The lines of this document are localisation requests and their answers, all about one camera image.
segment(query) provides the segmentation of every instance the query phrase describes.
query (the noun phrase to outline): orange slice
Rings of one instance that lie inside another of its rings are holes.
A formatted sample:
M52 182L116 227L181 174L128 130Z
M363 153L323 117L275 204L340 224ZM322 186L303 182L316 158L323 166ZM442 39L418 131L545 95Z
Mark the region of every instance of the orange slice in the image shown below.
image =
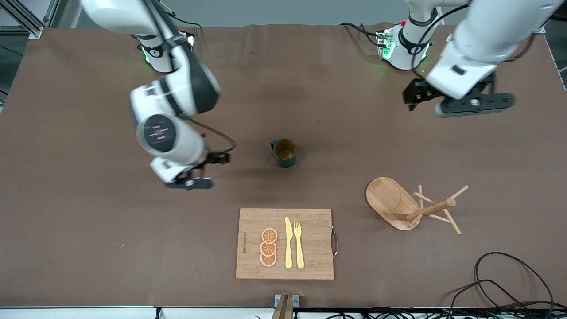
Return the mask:
M266 267L272 267L273 265L276 264L276 261L278 261L278 255L274 255L270 257L260 255L260 262L262 263L262 265Z
M278 232L273 228L266 228L262 232L262 241L265 244L273 244L278 240Z
M266 244L265 242L260 243L260 254L266 257L274 256L278 247L275 243Z

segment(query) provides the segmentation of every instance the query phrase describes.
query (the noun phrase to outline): oval wooden base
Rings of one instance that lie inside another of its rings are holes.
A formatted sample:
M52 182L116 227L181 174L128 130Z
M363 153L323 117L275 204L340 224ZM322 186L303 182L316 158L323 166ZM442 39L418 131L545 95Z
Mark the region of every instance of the oval wooden base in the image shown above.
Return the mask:
M392 227L400 230L410 230L420 223L405 221L399 218L409 215L420 208L416 200L395 180L389 177L374 179L366 187L368 205Z

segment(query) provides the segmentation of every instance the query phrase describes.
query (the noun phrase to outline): teal mug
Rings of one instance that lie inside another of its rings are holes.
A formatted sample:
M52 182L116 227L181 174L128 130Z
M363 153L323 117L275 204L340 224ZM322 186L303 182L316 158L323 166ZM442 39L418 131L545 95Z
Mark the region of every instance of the teal mug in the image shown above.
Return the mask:
M273 140L270 143L276 162L279 167L288 168L295 165L297 147L292 140L284 138L282 140Z

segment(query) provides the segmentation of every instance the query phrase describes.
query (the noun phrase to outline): gray floor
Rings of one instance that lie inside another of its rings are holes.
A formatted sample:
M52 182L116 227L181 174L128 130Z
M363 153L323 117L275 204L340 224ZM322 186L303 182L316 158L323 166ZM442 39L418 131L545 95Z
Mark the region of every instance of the gray floor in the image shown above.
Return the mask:
M249 24L326 24L341 22L375 24L397 23L407 18L408 8L402 0L163 0L178 17L197 22L204 27L236 27ZM466 12L458 12L446 19L447 24L456 24ZM68 0L62 8L57 26L62 28L97 28L81 10L78 0ZM567 23L551 21L545 29L549 46L557 66L567 66ZM26 36L2 36L0 45L23 52ZM21 57L0 48L0 89L9 92Z

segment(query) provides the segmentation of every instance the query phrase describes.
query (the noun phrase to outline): table surface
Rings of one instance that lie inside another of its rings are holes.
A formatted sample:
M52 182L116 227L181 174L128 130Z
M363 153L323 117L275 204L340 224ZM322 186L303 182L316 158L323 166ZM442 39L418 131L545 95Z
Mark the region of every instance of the table surface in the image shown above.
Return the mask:
M450 31L439 28L420 69ZM567 99L543 36L497 71L514 107L453 119L436 118L435 102L408 112L412 74L345 27L212 28L197 41L223 91L196 119L238 143L231 164L208 168L209 191L166 189L149 168L129 91L160 74L129 35L46 29L28 43L0 117L1 305L263 306L289 292L305 307L448 306L493 250L567 300ZM274 163L277 138L298 145L291 169ZM468 184L451 210L463 235L433 219L388 226L365 202L380 176L433 200ZM335 280L235 279L240 208L332 209ZM481 276L521 300L547 298L503 258ZM472 290L457 306L488 304Z

